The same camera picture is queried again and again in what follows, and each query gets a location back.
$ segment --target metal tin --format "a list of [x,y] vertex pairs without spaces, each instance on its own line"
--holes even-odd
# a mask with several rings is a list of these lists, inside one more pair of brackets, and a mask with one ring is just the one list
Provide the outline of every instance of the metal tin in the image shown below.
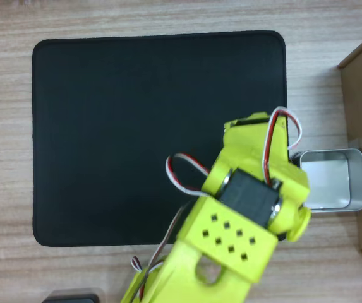
[[362,153],[359,150],[303,151],[293,155],[292,162],[307,173],[310,194],[305,206],[312,212],[362,209]]

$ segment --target black object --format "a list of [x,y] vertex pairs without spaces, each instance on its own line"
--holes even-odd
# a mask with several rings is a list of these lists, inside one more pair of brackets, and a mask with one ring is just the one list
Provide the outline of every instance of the black object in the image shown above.
[[99,303],[99,298],[94,294],[70,295],[47,298],[43,303]]
[[243,170],[236,169],[219,200],[256,224],[266,227],[272,207],[279,200],[279,192]]
[[225,122],[286,106],[276,32],[45,40],[32,59],[33,232],[47,246],[159,243],[190,200],[166,157],[210,167]]

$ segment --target wood grain surface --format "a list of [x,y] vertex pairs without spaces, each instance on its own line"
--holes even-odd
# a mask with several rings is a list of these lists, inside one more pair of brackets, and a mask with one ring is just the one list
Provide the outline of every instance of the wood grain surface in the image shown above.
[[[362,0],[0,0],[0,302],[42,302],[56,290],[83,288],[102,302],[119,302],[134,274],[132,255],[146,262],[155,249],[37,244],[32,234],[33,47],[54,38],[235,30],[276,30],[284,37],[288,104],[305,133],[300,149],[346,147],[335,66],[362,42]],[[315,215],[299,243],[279,246],[249,298],[362,302],[354,215]]]

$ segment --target yellow 3d printed bracket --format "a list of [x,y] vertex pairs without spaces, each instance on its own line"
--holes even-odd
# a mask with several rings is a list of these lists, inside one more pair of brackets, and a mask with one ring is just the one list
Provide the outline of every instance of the yellow 3d printed bracket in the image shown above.
[[[146,282],[142,303],[240,303],[259,282],[284,235],[296,242],[311,211],[306,174],[289,162],[286,118],[277,120],[269,171],[277,185],[263,182],[265,113],[226,123],[224,147],[162,267]],[[221,266],[213,283],[196,272],[205,256]],[[122,303],[130,303],[145,271],[136,274]],[[134,302],[139,303],[138,296]]]

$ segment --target robotic arm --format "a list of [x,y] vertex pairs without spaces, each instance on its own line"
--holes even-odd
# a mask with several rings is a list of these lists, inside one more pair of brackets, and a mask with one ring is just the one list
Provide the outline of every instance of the robotic arm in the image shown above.
[[[311,217],[303,206],[308,180],[289,162],[286,118],[273,116],[257,113],[225,124],[224,147],[171,252],[159,269],[136,274],[122,303],[244,302],[278,238],[301,237]],[[202,256],[222,268],[214,283],[196,273]]]

